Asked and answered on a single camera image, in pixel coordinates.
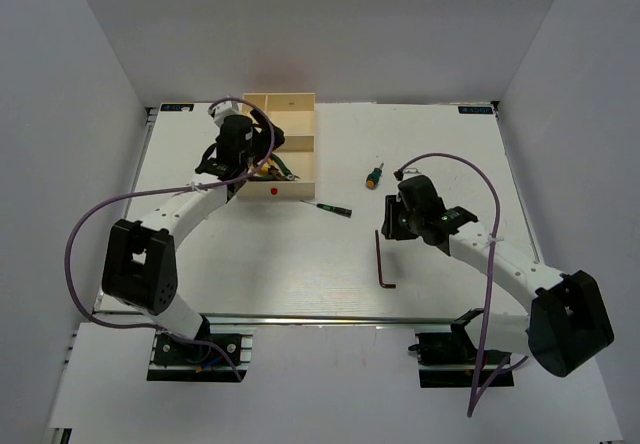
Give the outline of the large yellow-black needle-nose pliers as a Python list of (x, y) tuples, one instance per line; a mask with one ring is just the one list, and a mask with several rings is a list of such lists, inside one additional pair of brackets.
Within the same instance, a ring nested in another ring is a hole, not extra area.
[(252, 177), (255, 181), (279, 181), (280, 169), (271, 161), (264, 164)]

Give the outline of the green handled cutters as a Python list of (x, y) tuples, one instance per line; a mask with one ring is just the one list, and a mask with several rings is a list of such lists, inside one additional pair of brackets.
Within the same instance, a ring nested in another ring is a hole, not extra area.
[(278, 175), (281, 176), (281, 180), (295, 181), (300, 179), (279, 156), (273, 155), (271, 161), (273, 162), (273, 166), (278, 169)]

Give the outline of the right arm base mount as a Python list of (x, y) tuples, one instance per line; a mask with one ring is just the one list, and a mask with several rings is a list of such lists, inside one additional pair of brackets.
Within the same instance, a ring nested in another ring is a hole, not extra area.
[(408, 352), (417, 359), (422, 389), (471, 388), (477, 349), (465, 327), (482, 313), (481, 309), (472, 309), (454, 320), (446, 332), (427, 331), (415, 335)]

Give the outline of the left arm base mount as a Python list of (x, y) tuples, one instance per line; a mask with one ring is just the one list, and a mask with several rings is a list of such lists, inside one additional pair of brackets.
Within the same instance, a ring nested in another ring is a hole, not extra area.
[(150, 382), (242, 382), (248, 371), (254, 328), (211, 324), (208, 340), (220, 347), (235, 370), (217, 349), (180, 342), (166, 333), (154, 335), (146, 379)]

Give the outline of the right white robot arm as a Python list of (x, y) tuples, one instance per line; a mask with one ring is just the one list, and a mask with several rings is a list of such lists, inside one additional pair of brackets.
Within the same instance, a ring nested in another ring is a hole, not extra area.
[(451, 352), (472, 363), (487, 350), (533, 358), (565, 377), (614, 341), (614, 331), (596, 280), (534, 262), (511, 244), (491, 237), (467, 209), (448, 208), (432, 181), (417, 175), (386, 196), (382, 235), (421, 239), (476, 269), (522, 307), (523, 314), (473, 309), (450, 325)]

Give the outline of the long brown hex key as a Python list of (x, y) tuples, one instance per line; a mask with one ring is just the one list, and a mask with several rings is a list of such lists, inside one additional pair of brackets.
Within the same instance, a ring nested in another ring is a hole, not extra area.
[(382, 249), (381, 249), (381, 239), (380, 233), (378, 230), (374, 231), (374, 239), (375, 239), (375, 252), (376, 252), (376, 267), (377, 267), (377, 277), (378, 284), (382, 289), (395, 289), (397, 285), (395, 283), (391, 283), (385, 280), (384, 271), (383, 271), (383, 263), (382, 263)]

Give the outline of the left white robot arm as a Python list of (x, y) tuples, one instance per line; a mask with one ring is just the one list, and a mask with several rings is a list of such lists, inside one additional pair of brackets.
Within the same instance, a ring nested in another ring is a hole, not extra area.
[(178, 336), (177, 351), (199, 363), (211, 351), (209, 324), (178, 294), (176, 251), (212, 212), (227, 204), (258, 167), (285, 142), (284, 132), (257, 111), (230, 114), (217, 123), (219, 134), (203, 153), (189, 189), (136, 221), (111, 228), (102, 276), (103, 292), (148, 316)]

